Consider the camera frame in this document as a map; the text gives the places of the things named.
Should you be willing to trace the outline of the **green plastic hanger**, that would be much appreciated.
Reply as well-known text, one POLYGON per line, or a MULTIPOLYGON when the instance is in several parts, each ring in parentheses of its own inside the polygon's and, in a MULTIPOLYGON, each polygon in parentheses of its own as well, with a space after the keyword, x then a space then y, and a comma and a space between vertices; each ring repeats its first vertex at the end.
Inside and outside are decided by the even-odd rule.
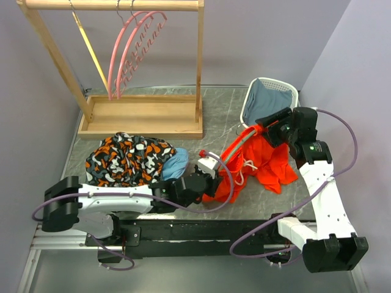
POLYGON ((257 126, 248 126, 244 128, 236 139, 221 154, 221 159, 225 165, 236 155, 244 143, 257 133, 257 126))

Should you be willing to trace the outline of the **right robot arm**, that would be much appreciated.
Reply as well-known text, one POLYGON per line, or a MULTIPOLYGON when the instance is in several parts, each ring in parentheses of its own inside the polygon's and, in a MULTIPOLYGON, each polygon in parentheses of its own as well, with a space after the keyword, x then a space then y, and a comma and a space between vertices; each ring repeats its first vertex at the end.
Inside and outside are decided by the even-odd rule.
POLYGON ((276 215, 267 229, 274 243, 289 240, 302 252, 311 273, 353 270, 369 249, 368 241, 358 236, 339 194, 336 178, 353 167, 335 172, 330 149, 316 138, 321 109, 285 108, 256 122, 272 147, 286 144, 305 182, 315 214, 315 228, 309 228, 289 210, 276 215))

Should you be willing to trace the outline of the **orange shorts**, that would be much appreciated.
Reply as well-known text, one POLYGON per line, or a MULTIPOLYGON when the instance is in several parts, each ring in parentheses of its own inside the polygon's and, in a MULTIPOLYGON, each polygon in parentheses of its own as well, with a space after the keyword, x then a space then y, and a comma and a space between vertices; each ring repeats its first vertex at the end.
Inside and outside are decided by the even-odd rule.
POLYGON ((231 203, 236 201, 251 176, 266 190, 275 194, 281 193, 283 185, 298 179, 288 163, 288 146, 282 144, 277 148, 271 147, 261 134, 261 126, 254 126, 257 126, 257 133, 244 143, 226 165, 233 178, 231 203))

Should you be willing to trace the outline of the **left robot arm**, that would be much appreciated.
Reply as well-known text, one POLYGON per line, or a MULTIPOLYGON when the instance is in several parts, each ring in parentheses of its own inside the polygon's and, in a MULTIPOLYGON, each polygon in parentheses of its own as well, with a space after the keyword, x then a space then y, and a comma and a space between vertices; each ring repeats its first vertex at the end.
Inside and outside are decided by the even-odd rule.
POLYGON ((168 214, 214 196, 222 178, 217 169, 196 167, 194 173, 138 187, 98 187, 69 176, 45 191, 39 222, 47 233, 75 229, 108 245, 121 239, 118 212, 168 214))

